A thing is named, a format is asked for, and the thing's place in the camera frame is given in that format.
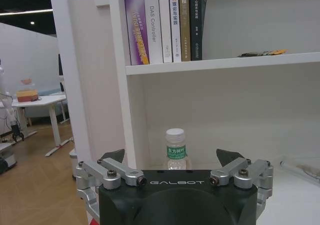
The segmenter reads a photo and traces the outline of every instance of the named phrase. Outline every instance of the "metal bracket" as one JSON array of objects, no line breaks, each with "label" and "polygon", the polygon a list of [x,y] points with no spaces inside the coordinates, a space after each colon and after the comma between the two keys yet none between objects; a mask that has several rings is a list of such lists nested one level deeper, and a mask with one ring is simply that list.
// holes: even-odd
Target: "metal bracket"
[{"label": "metal bracket", "polygon": [[147,182],[143,171],[127,167],[110,157],[103,159],[100,164],[108,170],[114,170],[119,173],[121,178],[123,178],[129,186],[139,187],[145,185]]},{"label": "metal bracket", "polygon": [[256,218],[265,210],[266,200],[273,194],[274,167],[269,161],[257,160],[245,170],[234,175],[234,185],[240,189],[258,188]]},{"label": "metal bracket", "polygon": [[131,169],[110,157],[98,162],[79,162],[75,178],[77,195],[85,201],[88,213],[100,223],[97,187],[102,184],[107,190],[117,189],[121,186],[121,178],[127,185],[138,187],[146,184],[147,180],[141,170]]},{"label": "metal bracket", "polygon": [[210,182],[213,186],[225,186],[234,177],[234,185],[239,189],[251,189],[253,185],[258,188],[256,218],[258,219],[266,207],[266,200],[272,196],[274,167],[269,161],[257,160],[249,163],[249,160],[238,157],[224,167],[212,170]]},{"label": "metal bracket", "polygon": [[210,172],[210,182],[214,186],[225,186],[229,184],[231,177],[240,169],[248,167],[248,161],[245,158],[238,157],[220,169]]}]

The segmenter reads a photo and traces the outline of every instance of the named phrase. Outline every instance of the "white bottle cap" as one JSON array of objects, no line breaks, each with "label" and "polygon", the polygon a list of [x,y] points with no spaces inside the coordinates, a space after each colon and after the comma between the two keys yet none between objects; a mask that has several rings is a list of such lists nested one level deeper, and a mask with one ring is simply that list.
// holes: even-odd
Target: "white bottle cap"
[{"label": "white bottle cap", "polygon": [[169,143],[180,143],[185,140],[185,131],[181,128],[172,128],[165,132],[165,139]]}]

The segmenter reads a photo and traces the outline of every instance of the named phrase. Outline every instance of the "purple book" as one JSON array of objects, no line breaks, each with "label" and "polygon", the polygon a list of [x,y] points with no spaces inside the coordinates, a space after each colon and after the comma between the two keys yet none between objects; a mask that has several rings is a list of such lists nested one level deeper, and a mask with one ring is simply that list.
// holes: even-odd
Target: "purple book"
[{"label": "purple book", "polygon": [[149,64],[145,0],[124,0],[131,65]]}]

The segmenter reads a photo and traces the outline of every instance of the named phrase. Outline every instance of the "ceiling light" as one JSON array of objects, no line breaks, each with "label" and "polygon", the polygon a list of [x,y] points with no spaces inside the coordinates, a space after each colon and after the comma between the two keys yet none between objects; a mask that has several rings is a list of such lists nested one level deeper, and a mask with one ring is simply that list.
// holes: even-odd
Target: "ceiling light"
[{"label": "ceiling light", "polygon": [[18,11],[18,12],[4,12],[0,13],[0,16],[10,16],[10,15],[19,15],[19,14],[37,14],[37,13],[47,13],[52,12],[53,9],[43,9],[43,10],[33,10],[33,11]]}]

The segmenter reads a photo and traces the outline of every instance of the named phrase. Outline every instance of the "shelf board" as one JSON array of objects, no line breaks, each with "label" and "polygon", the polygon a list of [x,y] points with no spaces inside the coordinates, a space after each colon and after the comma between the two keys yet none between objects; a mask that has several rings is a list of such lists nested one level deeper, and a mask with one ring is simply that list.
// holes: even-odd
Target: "shelf board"
[{"label": "shelf board", "polygon": [[211,70],[224,68],[244,68],[284,64],[304,64],[320,62],[320,52],[283,54],[259,57],[236,57],[201,61],[171,62],[149,65],[126,66],[127,75],[157,74],[183,71]]}]

